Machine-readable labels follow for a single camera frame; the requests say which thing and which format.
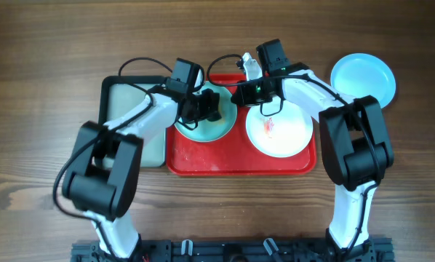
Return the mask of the light blue plate bottom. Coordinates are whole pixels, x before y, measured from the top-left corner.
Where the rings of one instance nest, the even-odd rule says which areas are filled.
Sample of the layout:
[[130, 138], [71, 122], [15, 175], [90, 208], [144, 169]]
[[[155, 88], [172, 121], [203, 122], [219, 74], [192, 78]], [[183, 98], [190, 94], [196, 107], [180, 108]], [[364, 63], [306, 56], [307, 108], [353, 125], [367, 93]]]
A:
[[218, 113], [221, 118], [213, 122], [207, 119], [201, 120], [194, 130], [188, 130], [183, 125], [175, 123], [175, 128], [180, 134], [189, 140], [200, 143], [212, 142], [225, 136], [232, 129], [237, 118], [237, 106], [231, 102], [232, 94], [229, 90], [206, 82], [196, 94], [200, 95], [205, 90], [212, 90], [220, 94]]

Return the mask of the light blue plate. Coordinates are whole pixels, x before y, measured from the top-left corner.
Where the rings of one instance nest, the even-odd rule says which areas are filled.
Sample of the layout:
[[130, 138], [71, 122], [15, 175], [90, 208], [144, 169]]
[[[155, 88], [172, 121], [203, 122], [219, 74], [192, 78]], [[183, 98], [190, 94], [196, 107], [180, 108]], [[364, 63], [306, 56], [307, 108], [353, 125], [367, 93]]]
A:
[[393, 71], [380, 58], [366, 53], [353, 53], [339, 59], [330, 76], [338, 92], [362, 98], [373, 96], [381, 108], [388, 106], [396, 94]]
[[207, 119], [201, 120], [194, 130], [188, 130], [183, 125], [175, 123], [175, 128], [180, 134], [189, 140], [200, 143], [212, 142], [225, 136], [232, 129], [237, 118], [237, 106], [231, 102], [232, 94], [229, 90], [206, 82], [196, 94], [200, 95], [205, 90], [212, 90], [220, 94], [218, 113], [221, 118], [213, 122]]

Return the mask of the light blue plate top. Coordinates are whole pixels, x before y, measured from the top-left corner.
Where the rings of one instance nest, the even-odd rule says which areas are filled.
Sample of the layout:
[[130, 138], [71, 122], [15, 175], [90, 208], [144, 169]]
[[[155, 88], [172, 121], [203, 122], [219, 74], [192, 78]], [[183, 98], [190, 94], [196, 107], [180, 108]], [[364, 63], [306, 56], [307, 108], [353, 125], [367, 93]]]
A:
[[362, 98], [373, 96], [381, 108], [388, 106], [396, 94], [393, 71], [380, 58], [366, 53], [353, 53], [339, 59], [330, 76], [338, 92]]

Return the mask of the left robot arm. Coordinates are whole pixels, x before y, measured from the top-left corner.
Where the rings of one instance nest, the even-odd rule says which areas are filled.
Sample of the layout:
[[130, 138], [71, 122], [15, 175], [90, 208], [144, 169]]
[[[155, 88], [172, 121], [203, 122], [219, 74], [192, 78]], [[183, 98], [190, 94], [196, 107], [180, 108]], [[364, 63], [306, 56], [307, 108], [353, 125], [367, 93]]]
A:
[[126, 114], [103, 124], [84, 123], [54, 190], [73, 202], [75, 218], [91, 221], [99, 237], [99, 258], [142, 261], [142, 240], [129, 208], [136, 194], [145, 144], [179, 122], [188, 129], [216, 121], [220, 93], [193, 83], [165, 80], [145, 90]]

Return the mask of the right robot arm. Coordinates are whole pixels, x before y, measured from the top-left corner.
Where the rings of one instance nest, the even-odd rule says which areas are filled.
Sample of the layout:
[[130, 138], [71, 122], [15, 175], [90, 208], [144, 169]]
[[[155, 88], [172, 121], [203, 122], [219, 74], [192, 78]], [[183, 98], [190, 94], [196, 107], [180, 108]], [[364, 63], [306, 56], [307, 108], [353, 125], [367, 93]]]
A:
[[334, 91], [303, 63], [259, 66], [238, 62], [246, 76], [237, 85], [238, 105], [263, 105], [279, 96], [319, 123], [322, 161], [335, 184], [335, 209], [327, 228], [328, 258], [347, 261], [372, 247], [367, 231], [372, 198], [394, 162], [379, 102]]

